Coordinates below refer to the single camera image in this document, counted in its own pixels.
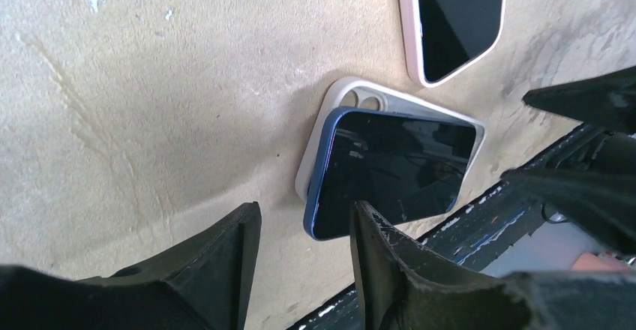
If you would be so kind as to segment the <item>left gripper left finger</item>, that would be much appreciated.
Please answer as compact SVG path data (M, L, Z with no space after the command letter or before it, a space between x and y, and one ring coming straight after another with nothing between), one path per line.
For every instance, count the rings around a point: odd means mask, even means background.
M260 244L257 202L109 277L1 267L3 329L243 329Z

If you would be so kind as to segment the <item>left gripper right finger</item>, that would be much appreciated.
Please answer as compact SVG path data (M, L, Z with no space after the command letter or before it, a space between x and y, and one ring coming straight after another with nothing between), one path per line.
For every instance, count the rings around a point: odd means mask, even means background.
M632 271L518 271L457 265L391 225L368 202L349 218L364 329L633 329Z

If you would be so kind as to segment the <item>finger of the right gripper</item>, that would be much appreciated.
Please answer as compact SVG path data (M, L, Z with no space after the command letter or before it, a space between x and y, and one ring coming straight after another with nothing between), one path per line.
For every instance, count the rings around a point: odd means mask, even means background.
M510 169L516 190L553 206L599 243L635 255L635 176L565 169Z
M635 68L530 90L523 102L609 131L634 134Z

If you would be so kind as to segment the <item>dark blue phone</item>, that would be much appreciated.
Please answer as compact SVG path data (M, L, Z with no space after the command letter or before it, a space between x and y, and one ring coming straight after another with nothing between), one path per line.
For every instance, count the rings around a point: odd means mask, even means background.
M465 122L339 107L319 133L304 230L348 236L350 207L365 201L390 224L444 214L457 199L477 132Z

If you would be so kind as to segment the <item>black phone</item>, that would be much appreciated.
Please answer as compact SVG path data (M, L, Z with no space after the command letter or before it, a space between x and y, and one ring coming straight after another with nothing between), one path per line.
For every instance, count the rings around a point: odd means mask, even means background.
M409 78L439 86L485 57L500 39L506 0L399 0Z

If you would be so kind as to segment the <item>clear phone case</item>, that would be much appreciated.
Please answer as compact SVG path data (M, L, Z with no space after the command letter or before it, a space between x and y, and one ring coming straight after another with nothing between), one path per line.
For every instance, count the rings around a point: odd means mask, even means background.
M305 202L308 198L308 187L311 175L314 171L317 149L327 116L332 110L343 105L362 108L364 104L367 104L370 109L376 108L383 112L421 116L426 119L469 125L471 128L474 128L475 140L469 157L468 170L473 167L476 157L481 151L487 137L485 124L468 115L365 79L345 76L335 81L325 93L309 140L307 141L307 146L295 177L295 191L301 201Z

